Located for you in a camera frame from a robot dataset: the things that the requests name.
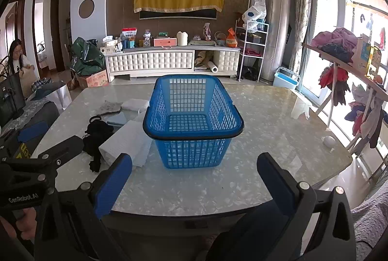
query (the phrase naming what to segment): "woman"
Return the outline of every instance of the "woman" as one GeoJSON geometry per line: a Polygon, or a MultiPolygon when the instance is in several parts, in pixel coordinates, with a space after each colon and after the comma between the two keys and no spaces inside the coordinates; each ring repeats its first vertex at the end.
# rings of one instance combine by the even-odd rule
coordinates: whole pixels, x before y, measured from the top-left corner
{"type": "Polygon", "coordinates": [[[9,47],[9,59],[7,70],[10,75],[13,75],[19,70],[20,77],[23,76],[23,68],[35,70],[34,65],[30,63],[28,58],[23,54],[22,41],[14,40],[9,47]]]}

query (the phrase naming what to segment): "white container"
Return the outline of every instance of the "white container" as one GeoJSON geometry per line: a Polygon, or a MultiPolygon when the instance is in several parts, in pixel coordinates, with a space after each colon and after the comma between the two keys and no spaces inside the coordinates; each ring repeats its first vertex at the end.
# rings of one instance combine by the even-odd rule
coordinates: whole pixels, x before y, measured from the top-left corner
{"type": "Polygon", "coordinates": [[[187,45],[187,40],[188,40],[188,34],[186,32],[181,32],[179,31],[177,33],[177,44],[179,46],[185,46],[187,45]]]}
{"type": "Polygon", "coordinates": [[[297,87],[297,85],[299,85],[299,82],[300,82],[300,76],[297,73],[295,73],[292,70],[289,70],[285,67],[279,67],[275,73],[273,86],[284,87],[284,88],[294,90],[297,87]],[[280,73],[281,70],[284,70],[285,72],[288,72],[288,73],[292,74],[293,76],[296,76],[297,80],[294,80],[291,77],[280,73]]]}

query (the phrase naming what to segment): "white metal shelf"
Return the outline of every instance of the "white metal shelf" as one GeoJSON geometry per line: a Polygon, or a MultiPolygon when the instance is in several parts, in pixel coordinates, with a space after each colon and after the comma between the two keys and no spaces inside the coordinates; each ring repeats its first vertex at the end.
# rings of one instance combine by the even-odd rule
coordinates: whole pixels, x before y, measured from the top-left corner
{"type": "MultiPolygon", "coordinates": [[[[243,30],[245,30],[245,28],[243,28],[243,27],[236,27],[236,29],[243,29],[243,30]]],[[[260,31],[260,30],[258,30],[258,31],[256,31],[256,32],[261,32],[261,33],[265,33],[265,34],[268,33],[268,32],[260,31]]]]}
{"type": "Polygon", "coordinates": [[[242,65],[244,64],[244,58],[245,57],[250,57],[250,58],[259,58],[261,59],[261,63],[260,63],[260,69],[259,69],[259,75],[257,77],[257,82],[259,82],[259,79],[260,79],[260,75],[261,75],[261,70],[263,69],[263,62],[264,62],[264,57],[265,57],[265,49],[266,49],[266,45],[267,45],[267,39],[268,39],[268,32],[269,32],[269,24],[268,23],[258,23],[258,24],[261,24],[261,25],[266,25],[267,26],[267,32],[265,31],[257,31],[257,32],[261,32],[261,33],[264,33],[265,34],[265,43],[262,44],[262,43],[253,43],[253,42],[248,42],[246,40],[247,36],[248,36],[248,33],[247,33],[247,30],[243,27],[237,27],[237,20],[236,20],[236,23],[235,23],[235,32],[237,31],[237,29],[243,29],[245,31],[245,40],[241,40],[241,39],[237,39],[238,42],[242,42],[244,43],[244,47],[243,49],[240,51],[240,55],[241,55],[241,63],[240,63],[240,70],[239,70],[239,73],[236,74],[236,79],[238,81],[241,80],[241,71],[242,71],[242,65]],[[247,44],[253,44],[253,45],[260,45],[260,46],[263,46],[264,47],[264,51],[263,51],[263,56],[255,56],[255,55],[247,55],[245,54],[245,50],[246,50],[246,45],[247,44]]]}
{"type": "Polygon", "coordinates": [[[247,54],[244,54],[244,57],[254,57],[254,58],[264,58],[263,56],[260,56],[260,55],[247,55],[247,54]]]}
{"type": "Polygon", "coordinates": [[[242,42],[242,43],[253,44],[253,45],[265,46],[265,44],[261,44],[261,43],[253,43],[253,42],[244,41],[244,40],[241,40],[241,39],[237,39],[237,41],[238,41],[238,42],[242,42]]]}

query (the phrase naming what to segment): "doorway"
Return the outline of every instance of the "doorway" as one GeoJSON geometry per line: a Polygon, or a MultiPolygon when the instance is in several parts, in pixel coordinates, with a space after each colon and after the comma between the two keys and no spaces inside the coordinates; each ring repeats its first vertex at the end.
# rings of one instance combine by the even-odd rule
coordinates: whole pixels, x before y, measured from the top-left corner
{"type": "Polygon", "coordinates": [[[25,0],[10,0],[0,17],[0,57],[8,55],[13,40],[22,41],[23,54],[26,55],[24,43],[24,2],[25,0]]]}
{"type": "Polygon", "coordinates": [[[32,40],[41,78],[65,70],[59,37],[59,0],[32,1],[32,40]]]}

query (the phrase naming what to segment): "long black hair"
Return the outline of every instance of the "long black hair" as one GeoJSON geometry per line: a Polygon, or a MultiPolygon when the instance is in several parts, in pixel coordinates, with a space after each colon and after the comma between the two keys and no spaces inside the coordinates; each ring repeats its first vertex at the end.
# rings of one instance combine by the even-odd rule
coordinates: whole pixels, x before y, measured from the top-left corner
{"type": "MultiPolygon", "coordinates": [[[[13,54],[14,54],[15,48],[18,45],[22,45],[22,41],[20,41],[19,39],[16,39],[16,40],[14,40],[11,43],[11,46],[9,47],[9,53],[8,53],[8,55],[9,55],[9,59],[8,59],[8,73],[10,75],[13,75],[15,73],[13,54]]],[[[20,54],[20,56],[19,56],[19,68],[20,69],[23,68],[23,56],[22,55],[23,54],[20,54]]]]}

